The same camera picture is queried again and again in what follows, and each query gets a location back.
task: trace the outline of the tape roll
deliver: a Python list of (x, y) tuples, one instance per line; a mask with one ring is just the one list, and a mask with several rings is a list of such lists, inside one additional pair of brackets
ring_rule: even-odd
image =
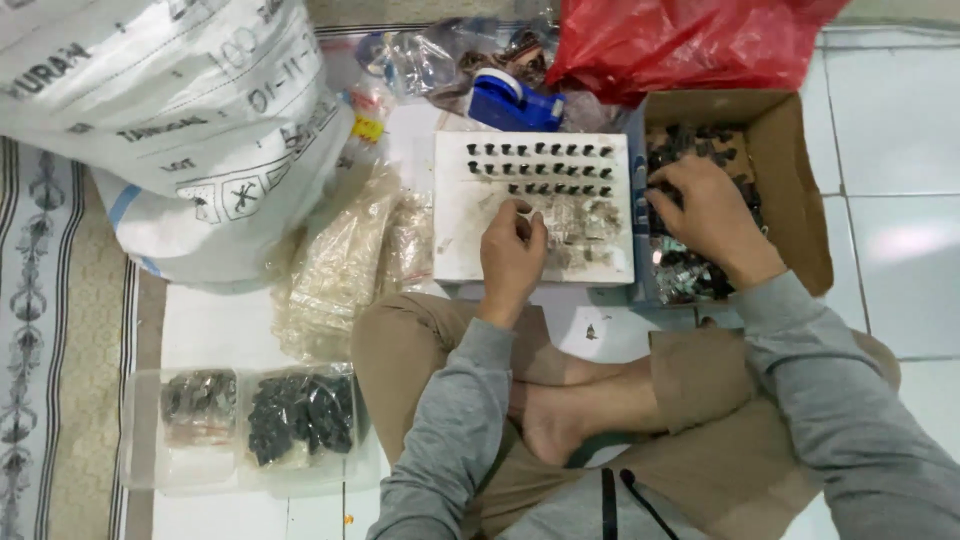
[(520, 101), (523, 97), (523, 86), (520, 85), (520, 82), (517, 79), (514, 79), (506, 72), (496, 69), (495, 67), (484, 67), (477, 70), (477, 74), (473, 77), (473, 80), (476, 81), (478, 77), (494, 77), (495, 79), (500, 80), (503, 84), (510, 87), (514, 91), (514, 100)]

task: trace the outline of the foot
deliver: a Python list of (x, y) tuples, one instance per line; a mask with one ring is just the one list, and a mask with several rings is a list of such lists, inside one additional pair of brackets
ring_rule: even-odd
[(533, 455), (563, 467), (588, 437), (583, 405), (576, 387), (514, 381), (508, 416), (522, 426), (523, 443)]

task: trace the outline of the blue tape dispenser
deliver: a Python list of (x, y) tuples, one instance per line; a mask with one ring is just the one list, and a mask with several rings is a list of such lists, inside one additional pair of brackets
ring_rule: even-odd
[(473, 78), (467, 116), (505, 132), (556, 132), (565, 103), (563, 94), (541, 96), (507, 73), (485, 67)]

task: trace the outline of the plastic container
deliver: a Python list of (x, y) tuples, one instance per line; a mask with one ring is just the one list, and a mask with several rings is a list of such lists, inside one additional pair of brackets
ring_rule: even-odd
[(121, 483), (170, 494), (235, 491), (240, 380), (229, 368), (133, 373), (124, 388)]
[(357, 392), (349, 362), (249, 374), (239, 396), (242, 485), (278, 493), (356, 472)]

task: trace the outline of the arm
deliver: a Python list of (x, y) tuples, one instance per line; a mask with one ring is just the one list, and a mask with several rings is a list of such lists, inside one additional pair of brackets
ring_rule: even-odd
[(960, 467), (906, 410), (836, 313), (792, 274), (745, 291), (748, 359), (841, 538), (960, 538)]
[(510, 399), (510, 329), (543, 274), (543, 215), (500, 206), (480, 242), (485, 295), (460, 345), (423, 389), (403, 453), (381, 483), (371, 540), (460, 538), (467, 503), (500, 447)]
[(757, 229), (736, 186), (684, 157), (647, 200), (691, 250), (743, 291), (748, 360), (779, 400), (800, 460), (822, 475), (846, 540), (960, 538), (960, 467), (917, 425), (836, 313), (810, 298)]
[(459, 538), (467, 503), (496, 459), (510, 394), (513, 334), (473, 319), (433, 375), (368, 538)]

